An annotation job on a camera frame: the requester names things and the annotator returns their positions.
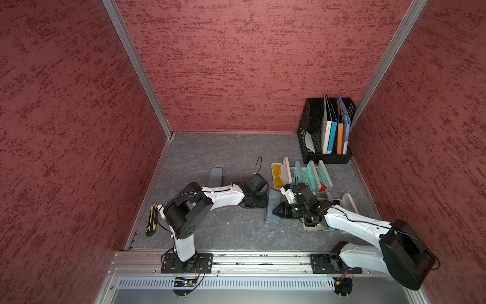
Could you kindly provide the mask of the grey case with black glasses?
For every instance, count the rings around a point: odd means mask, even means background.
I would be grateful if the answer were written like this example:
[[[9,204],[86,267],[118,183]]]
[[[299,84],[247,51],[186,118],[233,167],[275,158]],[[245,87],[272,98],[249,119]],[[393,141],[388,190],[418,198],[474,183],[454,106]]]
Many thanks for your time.
[[[273,211],[281,204],[281,193],[275,189],[269,189],[267,208],[265,209],[264,223],[268,225],[279,225],[280,217],[275,215]]]

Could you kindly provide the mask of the pink case with tortoise sunglasses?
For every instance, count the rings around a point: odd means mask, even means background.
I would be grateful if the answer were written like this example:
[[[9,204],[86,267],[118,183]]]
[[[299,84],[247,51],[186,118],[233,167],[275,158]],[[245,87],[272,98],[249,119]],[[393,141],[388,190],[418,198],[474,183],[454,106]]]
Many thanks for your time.
[[[326,220],[324,214],[310,213],[302,217],[302,224],[307,231],[325,231],[333,232],[334,228],[331,228]]]

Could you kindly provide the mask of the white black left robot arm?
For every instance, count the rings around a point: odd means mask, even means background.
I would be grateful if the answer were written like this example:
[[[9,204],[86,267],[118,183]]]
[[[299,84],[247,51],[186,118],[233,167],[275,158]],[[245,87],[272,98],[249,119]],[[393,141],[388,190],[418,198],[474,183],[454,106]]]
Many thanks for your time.
[[[210,211],[228,206],[264,209],[268,205],[268,188],[268,181],[259,173],[245,182],[221,187],[204,187],[191,182],[159,206],[157,211],[172,234],[173,250],[179,261],[186,263],[196,256],[194,233]]]

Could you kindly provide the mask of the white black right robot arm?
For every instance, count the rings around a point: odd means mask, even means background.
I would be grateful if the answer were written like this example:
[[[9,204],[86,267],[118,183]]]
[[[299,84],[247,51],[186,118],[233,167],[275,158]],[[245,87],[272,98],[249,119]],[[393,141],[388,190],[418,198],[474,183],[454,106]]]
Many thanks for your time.
[[[348,269],[365,268],[390,275],[409,290],[419,290],[439,260],[412,226],[403,220],[393,223],[371,219],[345,209],[335,201],[319,200],[306,184],[281,188],[284,199],[273,214],[283,219],[307,219],[326,223],[367,245],[340,242],[332,251],[338,264]]]

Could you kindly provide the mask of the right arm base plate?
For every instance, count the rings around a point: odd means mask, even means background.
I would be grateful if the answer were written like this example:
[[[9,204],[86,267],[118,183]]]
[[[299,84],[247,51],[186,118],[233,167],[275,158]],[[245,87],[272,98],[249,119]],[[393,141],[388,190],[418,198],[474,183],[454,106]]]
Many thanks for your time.
[[[360,267],[347,266],[338,254],[311,254],[310,266],[314,274],[331,274],[340,276],[347,272],[348,274],[362,274]]]

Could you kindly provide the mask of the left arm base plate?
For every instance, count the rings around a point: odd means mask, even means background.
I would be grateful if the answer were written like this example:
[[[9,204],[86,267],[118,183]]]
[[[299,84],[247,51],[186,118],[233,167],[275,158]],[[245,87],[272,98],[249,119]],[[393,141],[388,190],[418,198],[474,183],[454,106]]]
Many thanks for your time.
[[[196,253],[182,262],[176,253],[167,253],[161,259],[162,274],[209,274],[213,267],[213,254]]]

